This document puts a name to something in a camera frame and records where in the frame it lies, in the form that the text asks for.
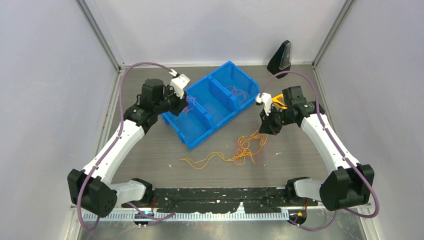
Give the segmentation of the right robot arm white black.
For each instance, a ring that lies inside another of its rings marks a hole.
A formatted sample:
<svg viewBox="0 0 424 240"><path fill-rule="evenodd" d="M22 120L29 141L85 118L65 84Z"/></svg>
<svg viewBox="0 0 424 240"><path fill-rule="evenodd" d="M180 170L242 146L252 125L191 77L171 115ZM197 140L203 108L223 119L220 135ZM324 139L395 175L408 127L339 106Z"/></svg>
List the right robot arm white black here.
<svg viewBox="0 0 424 240"><path fill-rule="evenodd" d="M255 102L263 106L259 133L277 135L282 127L296 124L310 138L321 156L328 177L324 181L297 177L287 181L285 198L299 205L305 198L321 202L329 211L361 206L369 202L375 172L361 164L343 145L331 127L324 109L307 101L300 86L282 90L284 108L269 93L260 93Z"/></svg>

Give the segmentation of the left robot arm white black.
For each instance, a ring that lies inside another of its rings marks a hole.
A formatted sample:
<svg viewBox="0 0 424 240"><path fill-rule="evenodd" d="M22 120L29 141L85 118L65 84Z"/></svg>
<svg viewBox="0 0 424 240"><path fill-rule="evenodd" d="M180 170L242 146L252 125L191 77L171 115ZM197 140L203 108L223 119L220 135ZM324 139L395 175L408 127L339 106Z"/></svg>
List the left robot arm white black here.
<svg viewBox="0 0 424 240"><path fill-rule="evenodd" d="M73 169L68 174L72 203L105 218L116 206L133 203L148 207L153 202L151 183L133 178L113 184L112 179L130 150L158 121L159 115L178 116L188 106L185 88L189 82L184 74L171 79L168 85L157 78L144 82L135 104L122 114L117 130L103 149L82 170Z"/></svg>

